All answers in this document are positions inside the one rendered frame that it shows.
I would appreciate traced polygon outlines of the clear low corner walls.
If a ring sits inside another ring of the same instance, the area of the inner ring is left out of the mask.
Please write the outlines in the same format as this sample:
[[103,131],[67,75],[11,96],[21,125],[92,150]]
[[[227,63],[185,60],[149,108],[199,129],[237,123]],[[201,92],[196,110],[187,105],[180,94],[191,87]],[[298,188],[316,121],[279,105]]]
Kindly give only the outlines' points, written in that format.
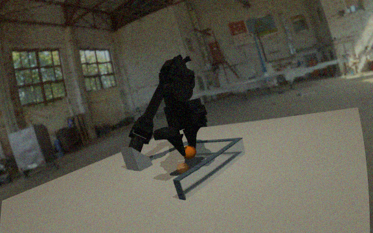
[[[195,157],[210,157],[231,142],[232,141],[202,142],[200,144],[196,144]],[[200,169],[191,173],[188,177],[180,180],[185,199],[188,199],[190,196],[206,186],[209,182],[212,182],[213,179],[221,175],[229,166],[232,166],[244,154],[245,148],[243,145],[243,139],[241,139],[222,154],[218,155],[215,159],[209,163],[206,163]]]

